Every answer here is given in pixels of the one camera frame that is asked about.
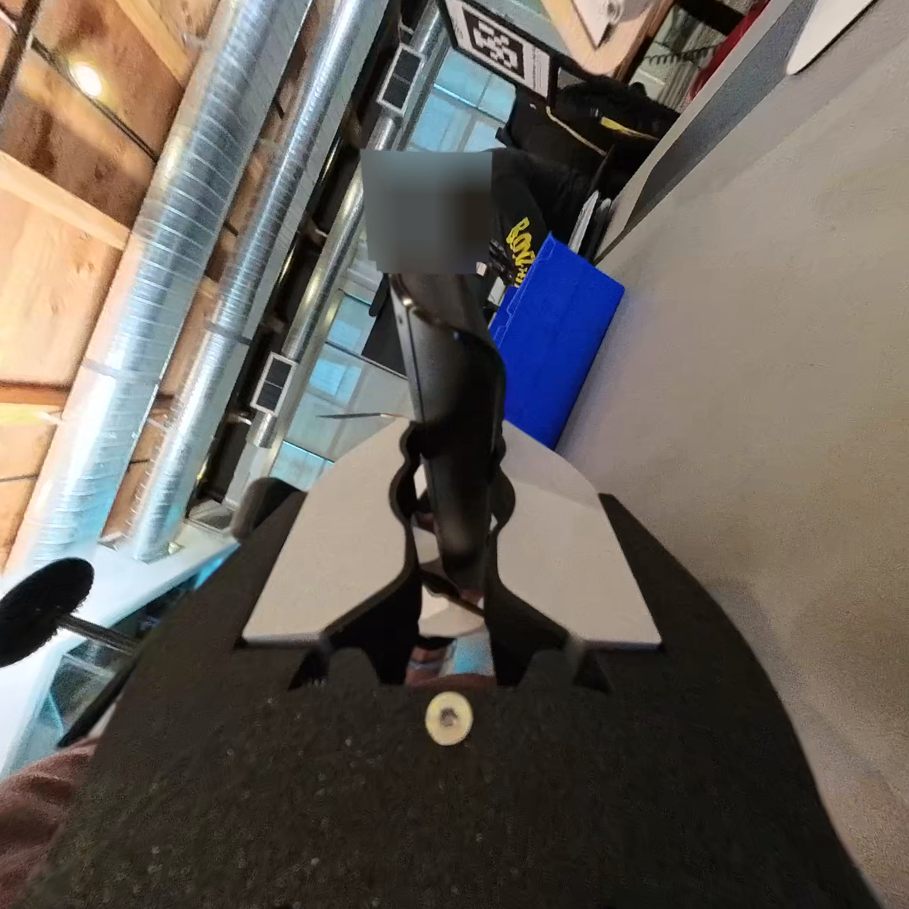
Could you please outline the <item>white air vent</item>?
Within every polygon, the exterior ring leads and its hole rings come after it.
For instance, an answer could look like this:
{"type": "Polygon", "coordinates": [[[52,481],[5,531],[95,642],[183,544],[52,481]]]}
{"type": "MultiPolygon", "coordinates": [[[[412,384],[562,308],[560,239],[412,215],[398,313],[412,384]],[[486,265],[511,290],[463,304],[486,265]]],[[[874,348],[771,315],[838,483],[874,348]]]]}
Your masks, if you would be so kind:
{"type": "Polygon", "coordinates": [[[377,102],[391,116],[402,117],[415,88],[417,77],[423,72],[426,57],[407,44],[400,44],[385,76],[377,102]]]}
{"type": "Polygon", "coordinates": [[[277,415],[297,367],[298,363],[293,359],[270,353],[251,400],[252,409],[265,415],[277,415]]]}

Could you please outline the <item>grey desk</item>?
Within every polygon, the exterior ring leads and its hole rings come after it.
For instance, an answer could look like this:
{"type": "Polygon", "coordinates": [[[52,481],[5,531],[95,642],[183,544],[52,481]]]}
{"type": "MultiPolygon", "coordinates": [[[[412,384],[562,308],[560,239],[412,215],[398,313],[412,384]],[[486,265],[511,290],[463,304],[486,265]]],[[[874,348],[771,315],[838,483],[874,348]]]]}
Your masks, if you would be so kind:
{"type": "Polygon", "coordinates": [[[907,2],[606,255],[560,453],[664,636],[608,659],[644,907],[907,907],[907,2]]]}

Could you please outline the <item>grey laptop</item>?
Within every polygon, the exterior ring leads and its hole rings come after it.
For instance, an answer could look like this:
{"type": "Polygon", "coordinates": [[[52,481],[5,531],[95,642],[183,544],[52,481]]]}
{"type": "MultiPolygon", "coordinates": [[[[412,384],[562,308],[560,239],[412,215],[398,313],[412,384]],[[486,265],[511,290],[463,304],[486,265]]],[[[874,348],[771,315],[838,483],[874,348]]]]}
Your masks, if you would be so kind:
{"type": "Polygon", "coordinates": [[[615,205],[615,199],[595,190],[578,215],[568,245],[576,255],[590,265],[596,263],[614,217],[615,205]]]}

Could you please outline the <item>black white marker board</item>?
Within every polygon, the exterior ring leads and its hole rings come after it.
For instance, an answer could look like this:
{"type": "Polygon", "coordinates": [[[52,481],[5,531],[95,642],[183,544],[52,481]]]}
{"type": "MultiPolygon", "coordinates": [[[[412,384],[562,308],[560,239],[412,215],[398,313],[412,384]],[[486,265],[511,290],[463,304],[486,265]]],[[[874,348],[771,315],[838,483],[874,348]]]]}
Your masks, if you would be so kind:
{"type": "Polygon", "coordinates": [[[562,47],[537,2],[438,1],[453,49],[517,89],[550,100],[562,47]]]}

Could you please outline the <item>black battery cover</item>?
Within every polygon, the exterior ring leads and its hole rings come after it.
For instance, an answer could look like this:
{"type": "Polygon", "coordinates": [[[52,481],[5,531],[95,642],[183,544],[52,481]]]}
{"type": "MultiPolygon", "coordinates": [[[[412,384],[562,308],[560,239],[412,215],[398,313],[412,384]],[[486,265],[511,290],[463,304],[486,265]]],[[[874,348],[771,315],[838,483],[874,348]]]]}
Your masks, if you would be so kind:
{"type": "Polygon", "coordinates": [[[393,274],[389,292],[441,565],[458,591],[482,597],[505,366],[469,277],[393,274]]]}

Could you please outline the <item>wooden board with instruction sheet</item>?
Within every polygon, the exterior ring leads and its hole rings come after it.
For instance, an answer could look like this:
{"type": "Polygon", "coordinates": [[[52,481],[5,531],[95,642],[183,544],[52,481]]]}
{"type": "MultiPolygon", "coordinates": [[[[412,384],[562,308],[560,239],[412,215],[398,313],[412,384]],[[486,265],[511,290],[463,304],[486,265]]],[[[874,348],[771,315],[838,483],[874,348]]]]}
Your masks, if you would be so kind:
{"type": "Polygon", "coordinates": [[[574,62],[589,74],[618,76],[627,70],[645,40],[656,35],[674,2],[631,2],[638,15],[617,24],[598,47],[592,44],[572,2],[542,1],[542,5],[574,62]]]}

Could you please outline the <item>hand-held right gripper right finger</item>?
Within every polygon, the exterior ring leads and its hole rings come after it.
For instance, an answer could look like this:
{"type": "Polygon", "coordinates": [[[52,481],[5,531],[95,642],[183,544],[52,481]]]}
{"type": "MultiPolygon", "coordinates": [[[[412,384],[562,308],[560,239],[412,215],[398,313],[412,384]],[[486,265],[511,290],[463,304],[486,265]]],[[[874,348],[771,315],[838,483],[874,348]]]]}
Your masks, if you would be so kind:
{"type": "Polygon", "coordinates": [[[661,634],[594,486],[516,426],[502,439],[484,590],[496,679],[515,686],[555,651],[602,687],[602,654],[656,653],[661,634]]]}

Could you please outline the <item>blue plastic bin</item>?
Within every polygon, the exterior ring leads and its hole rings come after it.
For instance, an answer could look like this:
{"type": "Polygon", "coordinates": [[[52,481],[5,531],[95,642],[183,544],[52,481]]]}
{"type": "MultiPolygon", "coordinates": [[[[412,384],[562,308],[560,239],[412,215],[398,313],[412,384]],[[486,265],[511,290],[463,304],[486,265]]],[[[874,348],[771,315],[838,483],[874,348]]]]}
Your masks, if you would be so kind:
{"type": "Polygon", "coordinates": [[[624,293],[547,236],[490,326],[506,370],[506,421],[556,449],[624,293]]]}

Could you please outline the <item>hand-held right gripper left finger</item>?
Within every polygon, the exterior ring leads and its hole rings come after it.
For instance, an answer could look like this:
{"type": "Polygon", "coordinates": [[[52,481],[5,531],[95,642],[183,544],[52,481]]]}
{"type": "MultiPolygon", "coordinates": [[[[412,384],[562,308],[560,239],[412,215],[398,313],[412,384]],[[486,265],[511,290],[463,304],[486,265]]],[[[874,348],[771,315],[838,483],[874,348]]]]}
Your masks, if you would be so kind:
{"type": "Polygon", "coordinates": [[[357,648],[383,683],[403,684],[422,606],[412,429],[407,419],[393,420],[306,494],[244,643],[325,656],[357,648]]]}

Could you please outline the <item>thin silver ventilation duct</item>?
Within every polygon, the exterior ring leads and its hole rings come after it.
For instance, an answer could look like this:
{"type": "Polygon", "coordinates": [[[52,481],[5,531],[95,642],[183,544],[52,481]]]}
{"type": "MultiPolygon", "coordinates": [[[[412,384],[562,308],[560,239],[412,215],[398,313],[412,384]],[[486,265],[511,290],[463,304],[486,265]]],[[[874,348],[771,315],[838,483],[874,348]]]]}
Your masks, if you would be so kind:
{"type": "MultiPolygon", "coordinates": [[[[426,2],[411,47],[423,61],[400,116],[383,112],[367,141],[374,150],[402,151],[421,114],[446,55],[448,38],[437,2],[426,2]]],[[[331,330],[342,295],[341,285],[353,263],[365,218],[361,166],[356,165],[320,255],[312,269],[285,339],[282,354],[296,363],[294,379],[306,385],[331,330]]]]}

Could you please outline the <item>black fuzzy round object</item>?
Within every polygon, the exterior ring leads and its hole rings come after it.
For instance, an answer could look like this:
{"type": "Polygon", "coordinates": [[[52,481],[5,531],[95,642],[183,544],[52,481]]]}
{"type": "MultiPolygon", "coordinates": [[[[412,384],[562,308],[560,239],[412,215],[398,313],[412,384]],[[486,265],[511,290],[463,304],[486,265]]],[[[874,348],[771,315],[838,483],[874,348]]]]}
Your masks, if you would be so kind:
{"type": "Polygon", "coordinates": [[[1,600],[1,666],[27,659],[60,630],[118,653],[132,653],[130,638],[76,616],[94,581],[90,562],[65,558],[43,566],[5,593],[1,600]]]}

